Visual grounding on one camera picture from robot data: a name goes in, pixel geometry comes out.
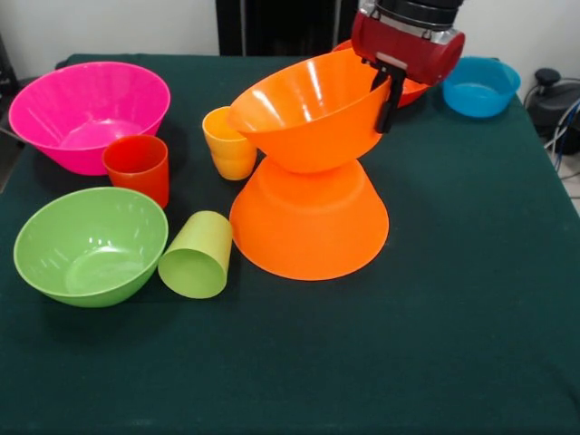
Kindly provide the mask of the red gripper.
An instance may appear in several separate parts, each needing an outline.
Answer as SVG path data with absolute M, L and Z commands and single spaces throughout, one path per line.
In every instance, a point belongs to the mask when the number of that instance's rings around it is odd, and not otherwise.
M 376 11 L 356 14 L 353 50 L 366 63 L 378 68 L 371 91 L 391 80 L 389 95 L 375 122 L 378 133 L 386 134 L 391 129 L 405 77 L 429 86 L 442 82 L 458 63 L 465 42 L 466 35 L 454 28 L 431 30 L 405 24 Z M 403 72 L 390 72 L 388 66 Z

